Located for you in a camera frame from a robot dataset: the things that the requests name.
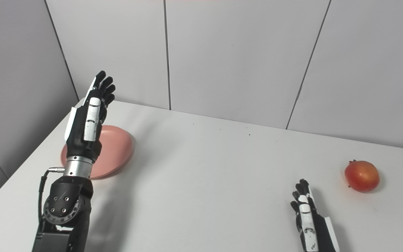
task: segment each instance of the white table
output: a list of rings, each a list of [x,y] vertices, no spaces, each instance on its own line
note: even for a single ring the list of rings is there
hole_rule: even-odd
[[[66,121],[0,189],[0,252],[31,251],[38,183],[60,165]],[[136,150],[123,172],[94,180],[86,252],[300,252],[289,203],[302,177],[342,252],[403,251],[401,148],[122,102],[105,124],[130,132]],[[352,159],[379,168],[375,192],[348,188]]]

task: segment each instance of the silver cylindrical joint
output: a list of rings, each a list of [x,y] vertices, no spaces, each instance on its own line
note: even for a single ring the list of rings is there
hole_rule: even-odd
[[[90,178],[93,161],[83,156],[70,156],[66,160],[63,176]]]

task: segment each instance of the white finger segment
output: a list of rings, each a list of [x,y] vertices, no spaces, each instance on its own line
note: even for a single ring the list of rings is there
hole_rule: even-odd
[[[299,197],[299,201],[304,202],[301,199],[304,195]],[[304,241],[307,252],[318,252],[317,232],[315,231],[315,225],[313,224],[312,212],[309,204],[299,205],[299,214],[301,215],[302,232],[304,233]]]
[[[90,104],[88,104],[88,113],[85,120],[85,131],[83,133],[83,140],[94,142],[96,140],[96,129],[99,123],[99,110],[100,99],[92,97]]]

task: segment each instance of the cable connector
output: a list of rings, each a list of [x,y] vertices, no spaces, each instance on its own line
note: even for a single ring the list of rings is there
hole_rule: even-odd
[[[49,172],[57,172],[57,173],[63,173],[64,172],[64,167],[51,167],[48,169]]]

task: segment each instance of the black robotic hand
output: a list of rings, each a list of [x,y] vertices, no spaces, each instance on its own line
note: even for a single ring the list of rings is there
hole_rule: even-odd
[[[105,78],[105,71],[94,77],[83,105],[73,107],[65,131],[67,145],[66,158],[81,156],[93,161],[100,155],[102,144],[99,141],[102,124],[107,116],[107,107],[115,99],[111,76]]]
[[[296,212],[296,227],[304,252],[340,252],[331,219],[318,214],[306,180],[296,184],[293,197],[291,207]]]

